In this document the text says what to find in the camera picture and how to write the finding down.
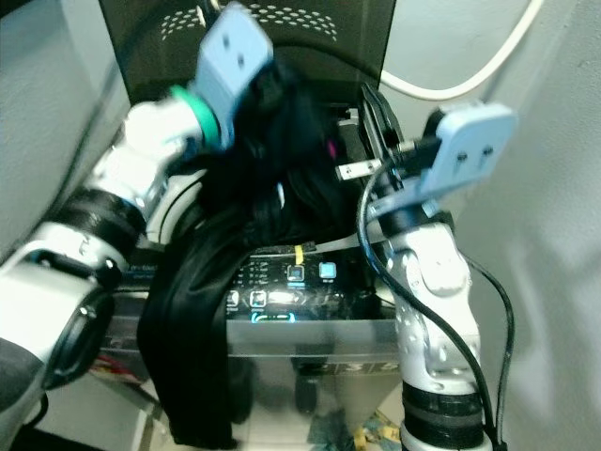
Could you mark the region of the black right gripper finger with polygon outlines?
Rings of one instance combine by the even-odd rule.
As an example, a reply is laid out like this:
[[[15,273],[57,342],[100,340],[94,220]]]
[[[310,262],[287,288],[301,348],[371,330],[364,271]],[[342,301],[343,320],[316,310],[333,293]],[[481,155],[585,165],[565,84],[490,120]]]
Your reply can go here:
[[[394,150],[404,141],[402,124],[385,95],[381,95],[381,134],[385,148]]]
[[[368,156],[385,155],[385,142],[379,131],[379,94],[368,83],[358,86],[358,133]]]

